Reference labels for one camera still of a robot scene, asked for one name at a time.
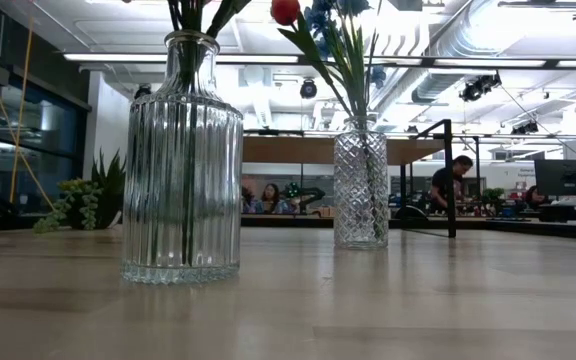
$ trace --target woman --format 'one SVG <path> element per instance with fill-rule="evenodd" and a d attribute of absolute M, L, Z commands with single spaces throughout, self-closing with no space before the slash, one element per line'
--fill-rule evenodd
<path fill-rule="evenodd" d="M 261 195 L 260 209 L 262 214 L 285 214 L 290 212 L 284 201 L 279 200 L 279 187 L 276 184 L 268 184 Z"/>
<path fill-rule="evenodd" d="M 537 186 L 531 186 L 530 189 L 526 191 L 526 204 L 528 204 L 528 206 L 533 210 L 538 210 L 539 206 L 550 203 L 548 197 L 545 195 L 539 195 L 537 190 Z"/>

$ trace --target clear glass bottle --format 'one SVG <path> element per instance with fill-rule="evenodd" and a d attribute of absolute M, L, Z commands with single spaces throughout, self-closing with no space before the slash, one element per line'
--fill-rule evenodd
<path fill-rule="evenodd" d="M 163 85 L 131 107 L 122 275 L 223 279 L 239 269 L 243 117 L 215 93 L 213 38 L 176 31 L 166 45 Z"/>
<path fill-rule="evenodd" d="M 368 130 L 373 117 L 346 120 L 335 137 L 335 246 L 388 246 L 388 163 L 386 136 Z"/>

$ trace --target blue flower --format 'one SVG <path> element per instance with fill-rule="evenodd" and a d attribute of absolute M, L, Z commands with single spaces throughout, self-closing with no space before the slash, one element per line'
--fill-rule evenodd
<path fill-rule="evenodd" d="M 384 86 L 384 81 L 386 81 L 386 71 L 381 65 L 375 65 L 372 67 L 370 74 L 370 82 L 375 84 L 377 89 L 381 89 Z"/>
<path fill-rule="evenodd" d="M 339 12 L 343 16 L 357 16 L 364 10 L 370 9 L 368 0 L 337 0 L 339 3 Z"/>
<path fill-rule="evenodd" d="M 335 0 L 314 0 L 312 2 L 312 9 L 317 12 L 324 12 L 330 15 L 332 4 Z"/>
<path fill-rule="evenodd" d="M 309 7 L 306 8 L 304 12 L 304 18 L 306 19 L 306 24 L 309 31 L 315 31 L 313 37 L 317 37 L 322 31 L 328 27 L 328 20 L 330 19 L 330 10 L 321 11 Z"/>
<path fill-rule="evenodd" d="M 328 44 L 326 43 L 326 39 L 324 37 L 320 37 L 319 39 L 315 40 L 315 45 L 317 45 L 317 50 L 319 50 L 319 56 L 322 60 L 327 60 L 330 57 L 330 49 L 328 48 Z"/>

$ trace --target red flower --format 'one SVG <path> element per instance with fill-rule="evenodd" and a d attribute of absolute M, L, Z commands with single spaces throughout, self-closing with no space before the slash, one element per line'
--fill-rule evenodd
<path fill-rule="evenodd" d="M 270 15 L 279 25 L 288 26 L 297 20 L 299 9 L 297 0 L 272 0 Z"/>

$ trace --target vase neck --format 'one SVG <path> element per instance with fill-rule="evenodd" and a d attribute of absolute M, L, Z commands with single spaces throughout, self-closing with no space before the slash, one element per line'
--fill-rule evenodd
<path fill-rule="evenodd" d="M 166 77 L 160 91 L 215 97 L 215 60 L 219 45 L 196 31 L 166 36 Z"/>
<path fill-rule="evenodd" d="M 376 123 L 374 115 L 369 116 L 351 116 L 344 121 L 344 130 L 370 130 Z"/>

